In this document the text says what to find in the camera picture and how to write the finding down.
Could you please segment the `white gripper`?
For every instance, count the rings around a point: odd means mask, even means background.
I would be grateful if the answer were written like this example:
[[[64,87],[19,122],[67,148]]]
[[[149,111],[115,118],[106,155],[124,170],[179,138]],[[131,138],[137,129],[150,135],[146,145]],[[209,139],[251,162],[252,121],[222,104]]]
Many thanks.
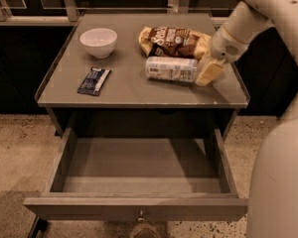
[[[210,41],[211,55],[205,55],[198,63],[198,75],[195,84],[206,86],[224,73],[224,63],[238,60],[248,49],[245,44],[232,36],[221,26]]]

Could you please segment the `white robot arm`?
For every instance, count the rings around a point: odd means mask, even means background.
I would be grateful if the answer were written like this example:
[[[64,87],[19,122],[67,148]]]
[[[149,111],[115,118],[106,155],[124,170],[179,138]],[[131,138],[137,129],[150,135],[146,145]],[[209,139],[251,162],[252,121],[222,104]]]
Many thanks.
[[[215,80],[270,27],[298,65],[298,0],[242,0],[209,41],[196,83]],[[298,93],[256,154],[246,238],[298,238]]]

